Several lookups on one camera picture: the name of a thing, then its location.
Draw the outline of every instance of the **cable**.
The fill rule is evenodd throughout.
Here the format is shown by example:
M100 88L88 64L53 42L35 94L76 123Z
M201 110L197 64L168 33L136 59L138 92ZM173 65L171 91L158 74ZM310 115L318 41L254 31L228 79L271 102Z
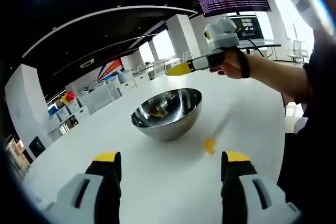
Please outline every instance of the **cable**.
M271 47L271 49L272 49L272 53L269 55L269 56L266 56L266 58L269 58L269 57L271 57L272 55L273 55L273 47Z
M247 40L250 41L250 42L252 43L252 45L254 45L254 46L256 47L256 49L257 49L258 52L261 54L261 56L265 57L265 56L261 53L261 51L259 50L259 48L256 46L256 44L254 44L254 43L252 42L252 40L250 40L250 39L247 39Z

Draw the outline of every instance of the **red object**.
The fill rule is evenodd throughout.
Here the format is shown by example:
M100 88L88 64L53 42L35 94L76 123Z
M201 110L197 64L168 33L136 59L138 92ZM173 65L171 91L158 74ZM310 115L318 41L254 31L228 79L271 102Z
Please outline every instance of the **red object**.
M72 91L70 91L70 92L67 93L65 99L67 99L68 102L71 102L74 99L76 99L76 96Z

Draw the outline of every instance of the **flag mural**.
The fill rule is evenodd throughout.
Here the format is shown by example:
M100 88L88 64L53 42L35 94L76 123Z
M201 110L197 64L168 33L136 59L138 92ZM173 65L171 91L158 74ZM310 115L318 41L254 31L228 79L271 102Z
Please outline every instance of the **flag mural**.
M103 65L99 71L97 81L102 82L116 76L119 72L124 71L121 60L114 60Z

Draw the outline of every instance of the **bowl rim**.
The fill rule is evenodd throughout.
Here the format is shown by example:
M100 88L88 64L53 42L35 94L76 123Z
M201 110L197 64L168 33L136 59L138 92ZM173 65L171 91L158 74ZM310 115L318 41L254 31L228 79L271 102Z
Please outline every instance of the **bowl rim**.
M192 89L192 90L196 90L196 91L201 95L201 99L200 99L198 105L197 105L191 112L189 112L187 115L184 115L182 118L180 118L180 119L178 119L178 120L176 120L176 121L174 121L174 122L171 122L171 123L168 123L168 124L165 124L165 125L161 125L161 126L154 126L154 127L139 127L139 126L134 125L133 120L132 120L133 115L135 114L136 110L137 110L138 108L140 108L144 103L146 103L149 99L158 97L159 95L162 95L163 93L166 93L166 92L175 91L175 90L181 90L181 89ZM155 96L153 96L153 97L151 97L151 98L149 98L149 99L147 99L146 101L144 101L143 103L141 103L141 105L140 105L139 107L137 107L136 110L131 114L131 122L132 122L132 124L133 124L135 127L137 127L137 128L140 128L140 129L155 129L155 128L160 128L160 127L164 127L164 126L167 126L167 125L176 123L176 122L178 122L178 121L180 121L180 120L186 118L187 116L191 115L191 113L193 113L193 112L194 112L194 111L201 105L202 100L203 100L203 96L202 96L202 93L200 92L200 90L193 89L193 88L180 88L180 89L171 89L171 90L167 90L167 91L162 92L162 93L160 93L160 94L157 94L157 95L155 95Z

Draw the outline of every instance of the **yellow sponge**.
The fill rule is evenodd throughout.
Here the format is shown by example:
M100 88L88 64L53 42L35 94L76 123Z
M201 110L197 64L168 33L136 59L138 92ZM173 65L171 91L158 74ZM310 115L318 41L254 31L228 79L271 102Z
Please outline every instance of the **yellow sponge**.
M204 148L209 155L214 155L215 146L216 146L216 141L212 137L208 136L206 140L204 141Z

